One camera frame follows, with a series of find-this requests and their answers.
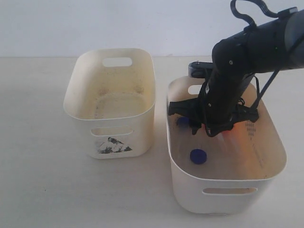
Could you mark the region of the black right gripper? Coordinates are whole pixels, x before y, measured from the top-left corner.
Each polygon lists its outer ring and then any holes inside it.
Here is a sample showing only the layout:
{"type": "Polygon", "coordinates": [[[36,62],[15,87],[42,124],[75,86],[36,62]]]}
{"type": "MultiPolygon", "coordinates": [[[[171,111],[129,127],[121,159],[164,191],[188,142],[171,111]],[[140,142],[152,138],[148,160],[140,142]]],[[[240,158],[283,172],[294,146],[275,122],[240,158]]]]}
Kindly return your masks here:
{"type": "Polygon", "coordinates": [[[239,122],[254,123],[259,119],[258,110],[245,106],[242,98],[254,77],[254,73],[232,77],[213,70],[197,97],[169,102],[168,115],[187,117],[192,135],[205,125],[215,133],[221,133],[232,130],[239,122]]]}

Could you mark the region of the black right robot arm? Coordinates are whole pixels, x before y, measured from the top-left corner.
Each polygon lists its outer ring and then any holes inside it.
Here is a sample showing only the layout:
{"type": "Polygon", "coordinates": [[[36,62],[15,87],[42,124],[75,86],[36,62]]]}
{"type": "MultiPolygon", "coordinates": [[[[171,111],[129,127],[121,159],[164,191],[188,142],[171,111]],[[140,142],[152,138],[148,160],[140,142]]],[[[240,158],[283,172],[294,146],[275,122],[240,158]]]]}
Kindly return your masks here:
{"type": "Polygon", "coordinates": [[[204,128],[208,136],[214,137],[236,123],[256,122],[259,102],[277,74],[304,66],[304,12],[292,7],[276,13],[261,0],[255,4],[271,21],[257,25],[231,1],[232,14],[246,21],[247,26],[219,41],[213,47],[211,62],[189,64],[189,77],[204,79],[195,98],[169,102],[168,115],[187,118],[192,134],[204,128]],[[271,73],[271,77],[263,88],[256,89],[256,99],[247,107],[242,95],[262,73],[271,73]]]}

